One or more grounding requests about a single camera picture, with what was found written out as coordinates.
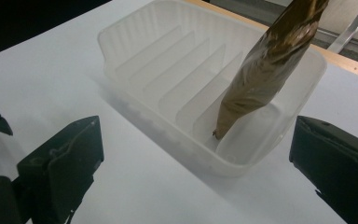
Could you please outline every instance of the clear plastic container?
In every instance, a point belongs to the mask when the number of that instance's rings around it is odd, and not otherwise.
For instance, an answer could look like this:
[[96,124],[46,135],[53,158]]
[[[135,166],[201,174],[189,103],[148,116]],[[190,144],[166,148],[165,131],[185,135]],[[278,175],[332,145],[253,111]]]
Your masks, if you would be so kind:
[[161,133],[151,137],[179,144],[183,151],[176,155],[196,158],[216,174],[238,176],[281,141],[326,67],[323,56],[309,49],[270,104],[216,140],[220,101],[264,32],[205,8],[166,0],[105,28],[99,43],[113,87],[131,110],[140,112],[140,119],[131,122],[141,130],[158,127]]

